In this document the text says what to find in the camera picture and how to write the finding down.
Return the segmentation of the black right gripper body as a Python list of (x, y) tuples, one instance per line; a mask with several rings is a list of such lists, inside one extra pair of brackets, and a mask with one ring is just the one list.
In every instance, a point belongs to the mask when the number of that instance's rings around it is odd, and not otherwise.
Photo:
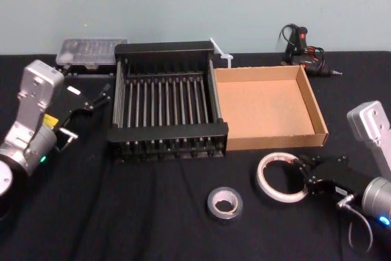
[(317, 187), (320, 191), (353, 194), (361, 197), (371, 182), (371, 177), (351, 169), (342, 162), (325, 162), (317, 166)]

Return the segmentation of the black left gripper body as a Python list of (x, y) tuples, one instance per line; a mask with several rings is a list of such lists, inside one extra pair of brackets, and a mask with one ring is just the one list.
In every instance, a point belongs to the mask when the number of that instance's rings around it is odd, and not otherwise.
[(45, 126), (57, 132), (78, 115), (90, 116), (93, 106), (82, 92), (72, 86), (61, 91), (45, 112)]

